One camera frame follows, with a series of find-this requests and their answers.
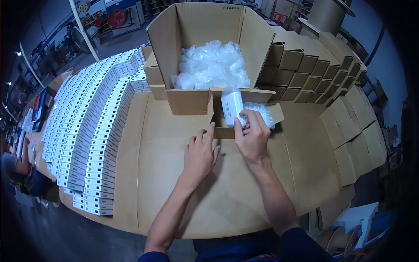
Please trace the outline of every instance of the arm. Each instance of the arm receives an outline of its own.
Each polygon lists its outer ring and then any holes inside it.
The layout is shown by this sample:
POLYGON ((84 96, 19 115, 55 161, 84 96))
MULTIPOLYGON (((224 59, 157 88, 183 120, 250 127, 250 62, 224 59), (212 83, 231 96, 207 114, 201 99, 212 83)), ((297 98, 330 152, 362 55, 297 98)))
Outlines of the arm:
POLYGON ((294 205, 276 176, 267 153, 271 133, 259 112, 245 109, 249 124, 242 130, 235 118, 235 142, 260 187, 266 214, 274 231, 282 234, 290 228, 299 227, 294 205))
POLYGON ((29 139, 24 138, 22 147, 22 161, 16 162, 16 173, 22 176, 28 176, 30 172, 31 163, 28 157, 29 139))
POLYGON ((178 178, 173 192, 160 209, 148 231, 144 252, 161 252, 167 250, 173 242, 175 234, 182 221, 186 206, 193 192, 214 167, 220 146, 212 150, 214 137, 214 123, 210 124, 207 139, 203 135, 207 132, 201 129, 196 136, 189 139, 185 147, 184 170, 178 178))

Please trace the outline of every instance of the person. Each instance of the person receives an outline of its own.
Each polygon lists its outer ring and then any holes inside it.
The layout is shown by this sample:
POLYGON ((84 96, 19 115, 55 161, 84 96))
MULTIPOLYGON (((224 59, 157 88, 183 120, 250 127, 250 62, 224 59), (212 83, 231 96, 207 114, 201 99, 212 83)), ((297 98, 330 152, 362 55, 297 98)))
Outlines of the person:
MULTIPOLYGON (((322 249, 300 228, 297 214, 290 198, 276 176, 267 153, 270 130, 259 112, 244 109, 240 116, 247 117, 242 129, 234 118, 235 142, 252 171, 260 188, 264 208, 274 232, 280 236, 282 253, 255 243, 246 243, 231 249, 213 249, 198 253, 195 261, 333 261, 333 257, 322 249)), ((185 147, 184 169, 173 192, 160 209, 148 231, 144 254, 138 262, 169 261, 167 250, 173 242, 186 206, 194 190, 216 164, 220 146, 212 149, 214 123, 208 132, 200 130, 189 139, 185 147)))
POLYGON ((34 197, 42 196, 48 189, 54 186, 47 177, 32 168, 28 158, 29 139, 24 138, 22 147, 22 160, 9 152, 9 147, 1 135, 1 177, 24 194, 34 197))

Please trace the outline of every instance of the left hand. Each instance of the left hand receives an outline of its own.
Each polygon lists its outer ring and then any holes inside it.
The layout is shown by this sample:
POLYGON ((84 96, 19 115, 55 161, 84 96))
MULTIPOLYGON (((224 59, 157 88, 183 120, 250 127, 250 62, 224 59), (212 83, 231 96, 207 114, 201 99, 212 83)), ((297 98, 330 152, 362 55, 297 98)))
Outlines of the left hand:
POLYGON ((203 136, 207 131, 201 129, 196 136, 189 138, 189 144, 185 147, 184 170, 178 181, 191 190, 195 190, 199 186, 217 162, 221 146, 212 149, 214 126, 214 122, 209 125, 205 142, 203 136))

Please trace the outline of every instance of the stack of white boxes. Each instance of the stack of white boxes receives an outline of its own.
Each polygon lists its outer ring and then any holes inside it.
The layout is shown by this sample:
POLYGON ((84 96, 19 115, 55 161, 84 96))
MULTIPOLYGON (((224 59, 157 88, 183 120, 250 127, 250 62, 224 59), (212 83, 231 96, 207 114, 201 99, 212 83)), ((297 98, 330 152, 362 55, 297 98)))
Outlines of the stack of white boxes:
POLYGON ((148 89, 144 61, 140 48, 106 58, 66 79, 54 98, 42 157, 75 208, 113 214, 116 155, 129 106, 134 93, 148 89))

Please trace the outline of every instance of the plastic packaging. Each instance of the plastic packaging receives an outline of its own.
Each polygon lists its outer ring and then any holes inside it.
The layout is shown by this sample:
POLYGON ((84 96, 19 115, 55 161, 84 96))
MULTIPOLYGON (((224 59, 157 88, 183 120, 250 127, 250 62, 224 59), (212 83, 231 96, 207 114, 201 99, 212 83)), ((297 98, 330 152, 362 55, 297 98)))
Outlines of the plastic packaging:
POLYGON ((268 107, 265 104, 258 104, 252 102, 245 102, 243 104, 244 108, 257 111, 261 114, 265 124, 270 128, 275 128, 274 120, 272 119, 271 112, 269 112, 268 107))
POLYGON ((221 94, 222 111, 224 112, 225 124, 234 127, 234 118, 240 120, 241 127, 246 125, 246 120, 239 116, 244 109, 240 90, 235 86, 226 87, 221 94))
POLYGON ((240 47, 233 42, 222 45, 215 40, 203 47, 182 48, 179 72, 179 75, 171 76, 176 89, 250 86, 240 47))

